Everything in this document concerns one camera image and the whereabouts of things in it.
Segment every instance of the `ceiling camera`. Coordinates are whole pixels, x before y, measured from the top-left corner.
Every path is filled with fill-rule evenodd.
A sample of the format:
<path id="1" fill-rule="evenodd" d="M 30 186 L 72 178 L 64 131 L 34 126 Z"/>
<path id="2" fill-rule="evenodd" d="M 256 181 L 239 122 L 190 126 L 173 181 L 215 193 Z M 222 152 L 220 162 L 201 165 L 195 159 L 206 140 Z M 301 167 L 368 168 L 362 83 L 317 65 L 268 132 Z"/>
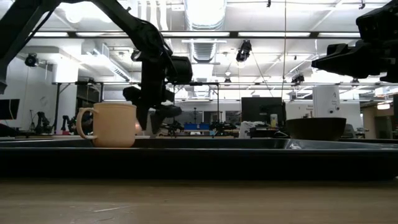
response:
<path id="1" fill-rule="evenodd" d="M 25 59 L 25 65 L 35 68 L 39 65 L 39 60 L 36 53 L 30 53 Z"/>
<path id="2" fill-rule="evenodd" d="M 249 56 L 251 51 L 250 40 L 244 40 L 242 46 L 238 50 L 238 54 L 236 54 L 237 62 L 245 62 Z"/>

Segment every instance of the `fluorescent light fixture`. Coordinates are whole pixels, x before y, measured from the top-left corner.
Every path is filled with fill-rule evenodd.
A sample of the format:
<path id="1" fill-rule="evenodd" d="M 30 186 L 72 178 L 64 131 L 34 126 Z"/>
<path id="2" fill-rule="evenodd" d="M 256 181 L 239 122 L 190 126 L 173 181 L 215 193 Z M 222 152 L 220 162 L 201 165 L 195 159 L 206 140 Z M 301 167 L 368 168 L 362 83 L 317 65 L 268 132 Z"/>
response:
<path id="1" fill-rule="evenodd" d="M 188 32 L 162 32 L 164 37 L 229 37 L 229 32 L 202 32 L 202 31 L 188 31 Z"/>
<path id="2" fill-rule="evenodd" d="M 332 33 L 332 32 L 323 32 L 319 33 L 318 37 L 361 37 L 359 32 L 342 32 L 342 33 Z"/>
<path id="3" fill-rule="evenodd" d="M 177 102 L 209 102 L 210 100 L 176 100 Z"/>
<path id="4" fill-rule="evenodd" d="M 34 37 L 68 37 L 67 32 L 37 32 Z"/>
<path id="5" fill-rule="evenodd" d="M 381 105 L 378 105 L 378 106 L 377 106 L 377 109 L 378 109 L 378 110 L 388 110 L 388 109 L 390 109 L 390 104 L 388 103 L 388 104 L 381 104 Z"/>
<path id="6" fill-rule="evenodd" d="M 298 56 L 298 57 L 303 57 L 303 56 L 309 57 L 312 55 L 313 54 L 310 53 L 287 53 L 287 56 Z"/>
<path id="7" fill-rule="evenodd" d="M 77 32 L 78 37 L 128 37 L 124 32 Z"/>
<path id="8" fill-rule="evenodd" d="M 309 32 L 286 32 L 286 37 L 309 37 Z M 239 32 L 238 37 L 285 37 L 284 32 Z"/>
<path id="9" fill-rule="evenodd" d="M 340 94 L 343 94 L 343 93 L 348 93 L 348 92 L 351 92 L 351 91 L 356 91 L 356 90 L 360 90 L 360 89 L 362 89 L 362 88 L 367 88 L 367 87 L 369 87 L 369 86 L 356 86 L 356 87 L 353 87 L 352 89 L 350 89 L 350 90 L 346 90 L 346 91 L 342 91 L 342 92 L 340 92 Z"/>
<path id="10" fill-rule="evenodd" d="M 183 44 L 226 44 L 226 40 L 181 40 Z"/>

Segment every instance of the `ventilation duct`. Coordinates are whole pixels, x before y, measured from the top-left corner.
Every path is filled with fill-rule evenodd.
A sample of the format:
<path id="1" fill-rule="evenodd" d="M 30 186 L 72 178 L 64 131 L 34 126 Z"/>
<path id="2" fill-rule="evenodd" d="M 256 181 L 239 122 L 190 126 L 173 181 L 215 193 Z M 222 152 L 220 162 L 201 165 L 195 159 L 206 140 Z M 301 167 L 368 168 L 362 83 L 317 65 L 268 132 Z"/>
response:
<path id="1" fill-rule="evenodd" d="M 85 40 L 81 45 L 81 51 L 82 55 L 91 55 L 94 61 L 99 62 L 101 66 L 109 69 L 109 71 L 112 72 L 115 77 L 120 77 L 126 82 L 132 81 L 129 72 L 123 69 L 123 67 L 118 64 L 117 61 L 110 57 L 110 50 L 106 44 L 102 44 L 101 47 L 99 47 L 96 45 L 95 41 Z"/>
<path id="2" fill-rule="evenodd" d="M 188 30 L 221 30 L 226 10 L 226 0 L 184 0 L 185 22 Z M 192 57 L 198 63 L 211 62 L 217 44 L 191 43 Z"/>

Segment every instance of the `pipe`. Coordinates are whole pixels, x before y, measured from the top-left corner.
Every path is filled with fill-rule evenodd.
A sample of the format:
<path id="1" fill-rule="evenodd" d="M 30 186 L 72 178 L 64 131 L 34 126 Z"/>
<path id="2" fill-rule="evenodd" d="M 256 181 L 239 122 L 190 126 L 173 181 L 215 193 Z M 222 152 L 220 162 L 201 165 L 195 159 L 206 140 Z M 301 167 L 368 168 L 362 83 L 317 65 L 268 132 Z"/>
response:
<path id="1" fill-rule="evenodd" d="M 149 0 L 149 3 L 150 3 L 150 23 L 153 24 L 156 27 L 156 29 L 159 29 L 159 26 L 157 25 L 156 0 Z"/>
<path id="2" fill-rule="evenodd" d="M 160 26 L 162 31 L 167 31 L 169 28 L 167 27 L 167 8 L 166 8 L 166 0 L 160 0 Z"/>
<path id="3" fill-rule="evenodd" d="M 147 1 L 141 0 L 141 19 L 147 20 Z"/>
<path id="4" fill-rule="evenodd" d="M 222 30 L 226 0 L 184 0 L 187 30 Z M 217 44 L 190 44 L 195 61 L 209 63 L 216 54 Z"/>
<path id="5" fill-rule="evenodd" d="M 138 0 L 129 0 L 129 3 L 131 7 L 129 13 L 134 17 L 138 17 Z"/>

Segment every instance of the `black tray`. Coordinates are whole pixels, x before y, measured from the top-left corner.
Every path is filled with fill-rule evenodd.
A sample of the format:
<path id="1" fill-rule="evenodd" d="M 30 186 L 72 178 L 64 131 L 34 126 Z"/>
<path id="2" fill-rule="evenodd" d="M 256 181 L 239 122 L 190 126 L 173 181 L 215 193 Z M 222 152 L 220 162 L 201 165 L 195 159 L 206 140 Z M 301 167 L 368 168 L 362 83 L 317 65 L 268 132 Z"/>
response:
<path id="1" fill-rule="evenodd" d="M 138 179 L 391 179 L 398 145 L 291 139 L 0 142 L 0 176 Z"/>

